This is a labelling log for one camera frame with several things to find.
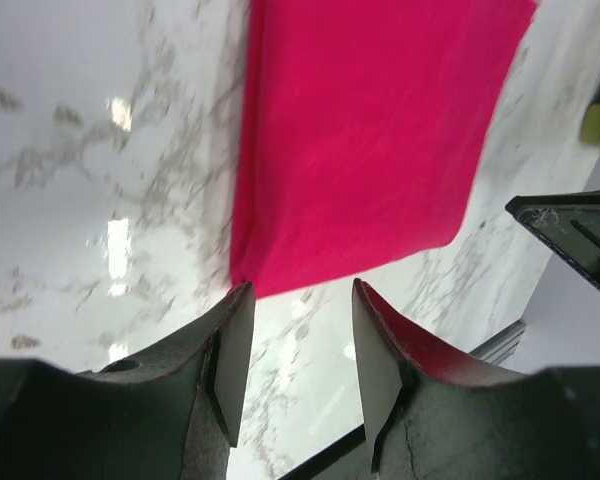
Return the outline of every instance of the red towel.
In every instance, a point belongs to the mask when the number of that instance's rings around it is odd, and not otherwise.
[[[263,297],[448,244],[534,10],[253,0],[233,282]]]

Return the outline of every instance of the white wall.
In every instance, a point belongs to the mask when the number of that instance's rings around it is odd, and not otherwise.
[[[600,160],[586,189],[600,189]],[[600,364],[600,293],[555,255],[523,319],[527,330],[503,366],[531,373],[551,365]]]

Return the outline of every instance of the black object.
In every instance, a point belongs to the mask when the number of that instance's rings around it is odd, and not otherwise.
[[[255,297],[99,373],[0,360],[0,479],[225,478],[238,439]]]
[[[360,436],[348,452],[341,439],[285,479],[600,479],[600,368],[525,377],[490,365],[360,280],[353,322],[366,452]],[[325,475],[342,464],[360,467]]]
[[[506,209],[600,291],[600,190],[516,197]]]

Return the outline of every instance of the folded cloth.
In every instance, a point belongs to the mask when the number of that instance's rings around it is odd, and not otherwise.
[[[263,297],[448,244],[534,9],[253,0],[233,283]]]

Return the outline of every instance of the white marble surface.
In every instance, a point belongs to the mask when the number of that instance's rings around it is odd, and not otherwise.
[[[226,291],[246,0],[0,0],[0,356],[99,368]],[[600,0],[544,0],[461,233],[362,276],[470,349],[518,319],[549,252],[504,211],[580,190]],[[257,305],[229,478],[275,478],[361,422],[351,278]]]

